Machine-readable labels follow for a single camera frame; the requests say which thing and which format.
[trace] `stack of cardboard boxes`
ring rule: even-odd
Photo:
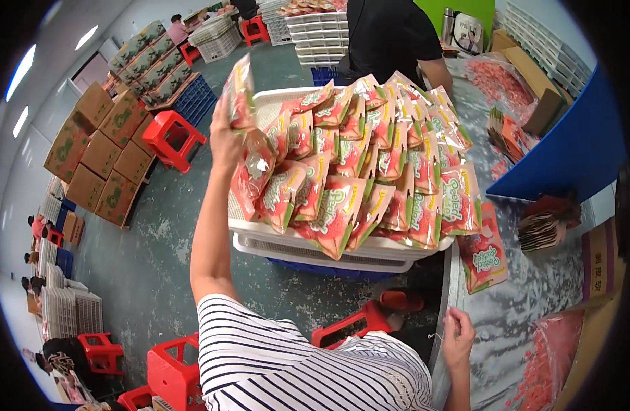
[[[152,120],[132,91],[112,100],[95,82],[64,122],[44,167],[69,184],[66,198],[122,226],[155,155],[142,139]]]
[[[192,74],[160,21],[128,40],[109,67],[150,107],[171,100]]]

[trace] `thermos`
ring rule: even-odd
[[[454,30],[454,10],[445,7],[442,13],[441,40],[443,43],[452,44],[452,30]]]

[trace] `hand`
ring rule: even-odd
[[[442,340],[442,355],[450,373],[470,367],[470,350],[475,342],[475,329],[465,311],[451,307],[442,319],[445,333]]]
[[[221,95],[214,108],[210,124],[212,169],[234,172],[237,163],[242,159],[243,137],[231,130],[227,108],[227,98]]]

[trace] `black t-shirt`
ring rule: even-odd
[[[360,76],[383,84],[399,70],[421,87],[417,60],[442,59],[433,24],[413,0],[349,0],[350,57]]]

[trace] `red stool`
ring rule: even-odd
[[[155,393],[150,390],[150,387],[144,385],[132,391],[127,391],[118,396],[116,402],[126,407],[129,411],[137,411],[137,407],[151,407],[152,398],[155,397]]]
[[[254,32],[251,34],[248,32],[249,26],[254,25]],[[262,17],[255,16],[251,20],[245,20],[242,22],[242,33],[244,33],[244,39],[246,40],[246,46],[251,47],[251,42],[253,40],[261,39],[264,42],[270,41],[270,34],[267,31],[267,26],[265,26],[265,22],[262,21]]]
[[[391,326],[388,325],[385,315],[383,315],[383,313],[381,312],[379,304],[376,302],[376,300],[370,300],[363,304],[359,312],[352,314],[349,317],[344,318],[343,320],[340,320],[333,325],[329,325],[326,328],[318,328],[313,331],[312,345],[319,348],[333,350],[343,343],[343,341],[347,338],[347,335],[341,335],[338,339],[334,339],[333,341],[326,341],[324,340],[325,337],[327,337],[327,335],[338,332],[357,321],[362,320],[365,320],[367,326],[359,332],[353,333],[352,335],[363,337],[370,331],[385,331],[386,333],[393,331],[391,329]]]
[[[192,64],[194,64],[193,63],[194,60],[196,60],[198,57],[200,57],[200,52],[195,47],[189,53],[187,52],[187,48],[191,47],[191,46],[192,45],[190,45],[189,42],[187,42],[187,43],[185,43],[185,44],[180,46],[180,52],[183,54],[183,57],[185,57],[185,61],[187,62],[187,65],[189,67],[191,67]]]
[[[123,355],[123,348],[109,341],[110,333],[80,334],[77,339],[82,343],[87,354],[91,371],[98,374],[124,375],[116,366],[116,357]],[[91,344],[89,339],[98,340],[97,344]]]
[[[185,141],[179,149],[171,146],[171,142],[175,141],[175,136],[185,136]],[[192,146],[197,141],[201,144],[207,141],[194,126],[172,110],[162,111],[155,116],[146,128],[143,140],[162,160],[167,169],[174,166],[182,173],[188,172],[191,168],[191,164],[187,161],[187,154]]]
[[[173,341],[163,342],[148,351],[148,385],[176,411],[203,409],[198,363],[185,365],[185,346],[198,350],[198,334],[188,335]],[[171,349],[177,349],[174,357]]]

